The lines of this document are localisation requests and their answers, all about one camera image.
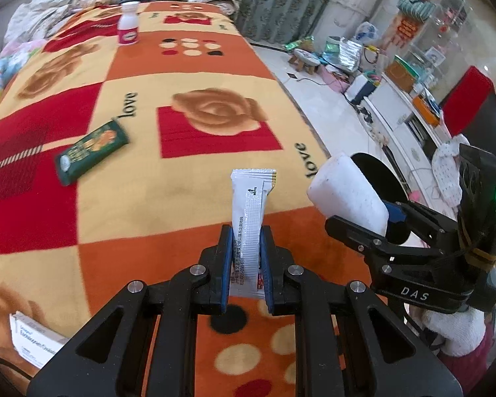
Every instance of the maroon clothing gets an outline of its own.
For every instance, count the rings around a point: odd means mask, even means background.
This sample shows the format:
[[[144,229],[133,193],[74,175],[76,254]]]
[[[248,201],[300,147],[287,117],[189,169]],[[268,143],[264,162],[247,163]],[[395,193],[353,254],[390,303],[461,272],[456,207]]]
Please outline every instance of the maroon clothing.
[[[450,357],[439,352],[438,358],[456,377],[465,395],[474,388],[487,371],[487,356],[492,347],[492,337],[492,326],[487,324],[483,340],[470,354]]]

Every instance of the bottle cap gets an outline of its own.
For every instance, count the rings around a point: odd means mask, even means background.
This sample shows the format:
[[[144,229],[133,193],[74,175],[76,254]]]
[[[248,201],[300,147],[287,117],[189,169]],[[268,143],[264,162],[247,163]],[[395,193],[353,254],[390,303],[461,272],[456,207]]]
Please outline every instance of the bottle cap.
[[[127,3],[121,4],[121,11],[123,13],[136,13],[138,11],[139,1],[128,1]]]

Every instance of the red dot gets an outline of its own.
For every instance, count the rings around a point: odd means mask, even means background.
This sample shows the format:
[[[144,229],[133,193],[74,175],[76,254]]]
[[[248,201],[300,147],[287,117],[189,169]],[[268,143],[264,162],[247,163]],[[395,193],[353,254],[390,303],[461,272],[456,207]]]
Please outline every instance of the red dot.
[[[266,397],[272,390],[272,383],[266,379],[246,382],[234,391],[235,397]]]

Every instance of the bedspread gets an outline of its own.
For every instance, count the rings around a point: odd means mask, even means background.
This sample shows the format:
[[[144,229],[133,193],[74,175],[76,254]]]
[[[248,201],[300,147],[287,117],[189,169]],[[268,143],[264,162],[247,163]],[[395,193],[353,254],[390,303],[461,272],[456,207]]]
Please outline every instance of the bedspread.
[[[0,103],[0,358],[29,376],[9,313],[72,336],[127,282],[194,264],[231,221],[235,168],[276,168],[265,224],[296,262],[342,284],[369,279],[307,198],[320,146],[230,20],[200,3],[139,12],[131,46],[117,45],[119,7],[75,15]],[[54,157],[111,118],[130,143],[61,186]],[[294,395],[294,319],[230,303],[221,326],[199,321],[197,397]]]

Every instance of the wooden stool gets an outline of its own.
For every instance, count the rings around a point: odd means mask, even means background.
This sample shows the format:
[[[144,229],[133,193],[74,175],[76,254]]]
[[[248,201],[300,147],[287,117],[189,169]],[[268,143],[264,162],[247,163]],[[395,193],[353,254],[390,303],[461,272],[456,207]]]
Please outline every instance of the wooden stool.
[[[302,71],[305,67],[307,67],[307,72],[310,75],[313,75],[316,68],[319,67],[318,57],[310,52],[304,51],[303,49],[294,49],[294,53],[288,63],[291,66],[296,65],[296,71]]]

